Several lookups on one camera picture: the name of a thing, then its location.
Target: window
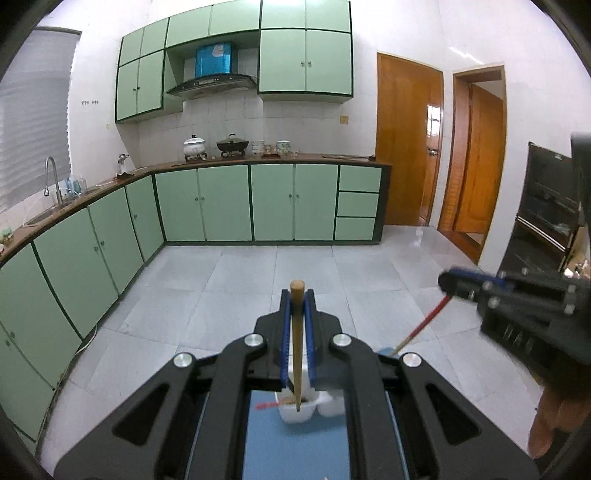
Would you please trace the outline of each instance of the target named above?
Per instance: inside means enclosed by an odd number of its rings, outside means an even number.
[[[48,156],[60,180],[70,175],[67,101],[79,38],[34,30],[0,82],[0,212],[43,189]]]

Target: pot lid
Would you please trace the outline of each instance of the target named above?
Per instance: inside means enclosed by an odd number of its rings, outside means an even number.
[[[217,142],[218,144],[230,144],[230,143],[240,143],[240,142],[245,142],[246,140],[243,140],[242,138],[238,138],[236,136],[236,134],[229,134],[228,138],[224,138],[223,140],[220,140],[219,142]]]
[[[185,140],[185,142],[183,142],[183,145],[194,145],[194,144],[199,144],[199,143],[205,143],[205,140],[203,138],[199,138],[195,135],[191,135],[191,138],[189,138],[188,140]]]

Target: countertop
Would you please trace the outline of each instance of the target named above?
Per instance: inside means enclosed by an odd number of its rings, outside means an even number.
[[[198,162],[170,162],[152,165],[149,167],[138,168],[131,172],[132,177],[127,179],[115,179],[109,183],[102,182],[100,186],[93,192],[85,195],[79,200],[75,200],[71,204],[62,208],[58,212],[42,220],[39,223],[31,226],[22,226],[16,229],[12,233],[12,237],[8,242],[4,244],[4,251],[0,255],[0,267],[6,263],[11,257],[13,257],[21,248],[26,244],[34,240],[36,237],[41,235],[46,230],[50,229],[55,224],[59,223],[63,219],[70,215],[82,210],[89,206],[91,203],[97,201],[99,198],[114,192],[127,184],[130,184],[136,180],[142,179],[152,173],[161,173],[165,171],[176,171],[176,170],[191,170],[193,168],[203,167],[216,167],[226,165],[240,165],[240,164],[259,164],[259,163],[337,163],[340,165],[355,165],[355,166],[374,166],[374,167],[387,167],[384,164],[378,164],[375,162],[368,162],[367,159],[353,159],[353,158],[326,158],[323,154],[297,154],[293,157],[285,158],[261,158],[254,156],[247,156],[241,160],[207,160]]]

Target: blue gripper pad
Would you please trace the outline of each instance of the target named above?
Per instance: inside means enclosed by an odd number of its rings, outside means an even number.
[[[287,292],[287,307],[285,307],[285,316],[283,318],[283,338],[281,341],[281,386],[287,387],[287,368],[290,362],[290,330],[291,330],[291,296]]]

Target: faucet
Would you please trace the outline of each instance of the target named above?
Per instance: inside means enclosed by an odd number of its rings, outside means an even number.
[[[56,161],[53,160],[53,157],[47,157],[45,159],[45,190],[43,190],[43,196],[49,197],[49,162],[51,160],[51,165],[53,166],[53,179],[56,182],[56,196],[57,196],[57,203],[62,205],[64,203],[64,199],[61,197],[61,191],[58,186],[57,180],[57,169],[56,169]]]

